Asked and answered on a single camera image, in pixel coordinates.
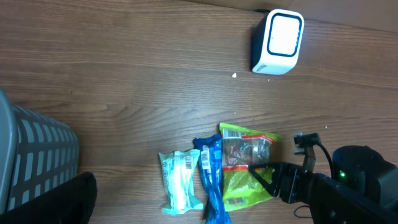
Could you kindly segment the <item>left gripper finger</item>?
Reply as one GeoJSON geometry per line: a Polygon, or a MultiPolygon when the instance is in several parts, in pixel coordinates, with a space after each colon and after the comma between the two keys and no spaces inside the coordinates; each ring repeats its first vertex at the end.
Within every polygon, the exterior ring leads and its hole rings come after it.
{"type": "Polygon", "coordinates": [[[1,215],[1,224],[87,224],[97,193],[93,173],[84,172],[1,215]]]}

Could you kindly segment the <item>green gummy candy bag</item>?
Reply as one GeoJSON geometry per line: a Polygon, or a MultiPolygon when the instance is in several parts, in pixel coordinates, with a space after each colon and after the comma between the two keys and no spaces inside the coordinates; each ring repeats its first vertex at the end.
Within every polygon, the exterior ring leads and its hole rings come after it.
{"type": "Polygon", "coordinates": [[[270,147],[280,136],[228,123],[220,123],[220,133],[226,211],[248,208],[271,199],[272,196],[248,171],[248,167],[268,163],[270,147]]]}

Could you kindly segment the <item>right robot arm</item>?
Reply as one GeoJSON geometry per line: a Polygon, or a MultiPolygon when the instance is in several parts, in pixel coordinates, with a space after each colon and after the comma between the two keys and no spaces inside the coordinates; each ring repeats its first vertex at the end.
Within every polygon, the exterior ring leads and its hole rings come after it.
{"type": "Polygon", "coordinates": [[[314,223],[397,223],[397,166],[368,146],[333,152],[333,175],[288,162],[250,165],[273,197],[309,206],[314,223]]]}

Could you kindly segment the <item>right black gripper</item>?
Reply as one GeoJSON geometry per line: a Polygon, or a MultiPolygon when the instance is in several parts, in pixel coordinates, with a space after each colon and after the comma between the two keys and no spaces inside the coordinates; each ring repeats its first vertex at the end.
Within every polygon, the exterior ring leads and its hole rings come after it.
{"type": "Polygon", "coordinates": [[[287,162],[271,162],[249,165],[248,171],[269,195],[276,197],[279,194],[283,202],[288,204],[315,203],[317,176],[302,166],[287,162]],[[260,171],[270,171],[271,173],[265,177],[260,171]]]}

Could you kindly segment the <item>blue snack packet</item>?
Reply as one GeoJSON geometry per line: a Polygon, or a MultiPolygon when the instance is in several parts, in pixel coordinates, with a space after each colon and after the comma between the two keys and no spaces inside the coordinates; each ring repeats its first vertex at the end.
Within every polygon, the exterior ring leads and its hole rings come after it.
{"type": "Polygon", "coordinates": [[[223,202],[222,137],[195,138],[195,149],[200,151],[198,160],[200,177],[208,197],[205,208],[206,224],[232,224],[223,202]]]}

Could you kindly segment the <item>mint green white packet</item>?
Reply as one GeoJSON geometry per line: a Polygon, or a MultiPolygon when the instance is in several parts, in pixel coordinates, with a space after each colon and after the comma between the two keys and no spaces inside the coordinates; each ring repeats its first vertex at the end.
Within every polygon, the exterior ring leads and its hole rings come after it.
{"type": "Polygon", "coordinates": [[[204,208],[195,196],[193,184],[199,157],[198,149],[159,153],[162,181],[167,196],[167,203],[162,209],[164,213],[181,215],[192,209],[204,208]]]}

